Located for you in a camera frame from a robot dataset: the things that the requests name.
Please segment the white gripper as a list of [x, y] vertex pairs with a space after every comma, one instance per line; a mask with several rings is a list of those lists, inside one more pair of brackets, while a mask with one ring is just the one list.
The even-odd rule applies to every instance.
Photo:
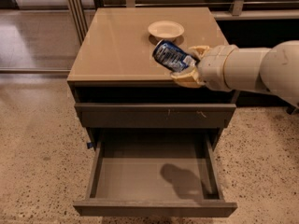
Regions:
[[225, 82], [224, 66], [229, 55], [236, 49], [235, 45], [220, 45], [215, 48], [206, 45], [189, 47], [189, 54], [200, 60], [198, 70], [194, 67], [179, 73], [172, 72], [170, 77], [185, 88], [201, 88], [206, 85], [212, 91], [231, 91]]

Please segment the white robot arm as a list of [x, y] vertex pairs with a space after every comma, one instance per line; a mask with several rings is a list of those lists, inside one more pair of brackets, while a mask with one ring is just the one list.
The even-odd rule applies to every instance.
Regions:
[[180, 86], [272, 94], [299, 107], [298, 41], [283, 42], [271, 49], [219, 45], [194, 46], [190, 51], [199, 64], [171, 74]]

